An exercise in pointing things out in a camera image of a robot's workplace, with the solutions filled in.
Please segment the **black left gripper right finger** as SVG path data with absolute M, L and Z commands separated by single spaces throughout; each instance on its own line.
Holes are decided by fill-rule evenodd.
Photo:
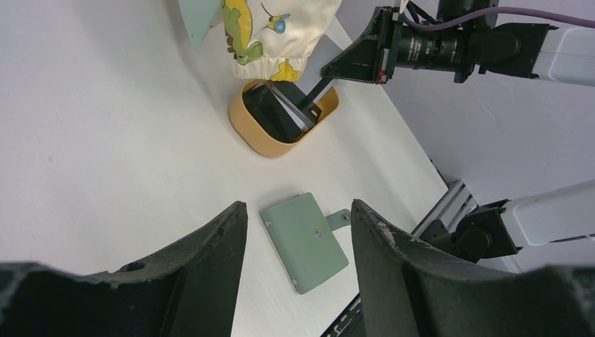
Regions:
M 367 336 L 593 336 L 594 268 L 522 274 L 449 255 L 352 202 Z

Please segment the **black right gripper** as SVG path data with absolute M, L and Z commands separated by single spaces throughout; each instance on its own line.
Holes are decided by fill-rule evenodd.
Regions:
M 457 84 L 471 76 L 475 64 L 469 59 L 470 33 L 462 29 L 420 31 L 392 17 L 392 7 L 377 6 L 361 35 L 321 68 L 321 76 L 378 84 L 386 50 L 389 79 L 396 68 L 452 72 Z

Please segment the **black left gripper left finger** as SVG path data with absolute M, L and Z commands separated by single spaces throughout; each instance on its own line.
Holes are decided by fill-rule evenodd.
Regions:
M 248 229 L 237 201 L 116 272 L 1 264 L 2 336 L 229 336 Z

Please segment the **yellow oval tray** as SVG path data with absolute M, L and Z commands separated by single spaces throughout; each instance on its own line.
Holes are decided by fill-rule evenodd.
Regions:
M 301 143 L 311 133 L 318 129 L 323 121 L 340 105 L 340 99 L 334 86 L 331 86 L 326 93 L 316 102 L 322 109 L 321 121 L 310 131 L 307 131 L 294 143 L 283 143 L 273 138 L 253 118 L 243 101 L 243 95 L 254 87 L 270 84 L 271 81 L 255 79 L 246 82 L 239 94 L 237 94 L 229 106 L 228 117 L 234 130 L 241 136 L 246 144 L 256 153 L 266 158 L 279 158 L 291 151 L 297 144 Z

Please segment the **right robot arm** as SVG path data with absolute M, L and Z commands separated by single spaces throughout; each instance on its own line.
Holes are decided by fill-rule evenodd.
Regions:
M 398 68 L 474 72 L 594 85 L 594 22 L 497 1 L 378 6 L 358 39 L 323 66 L 324 79 L 387 83 Z

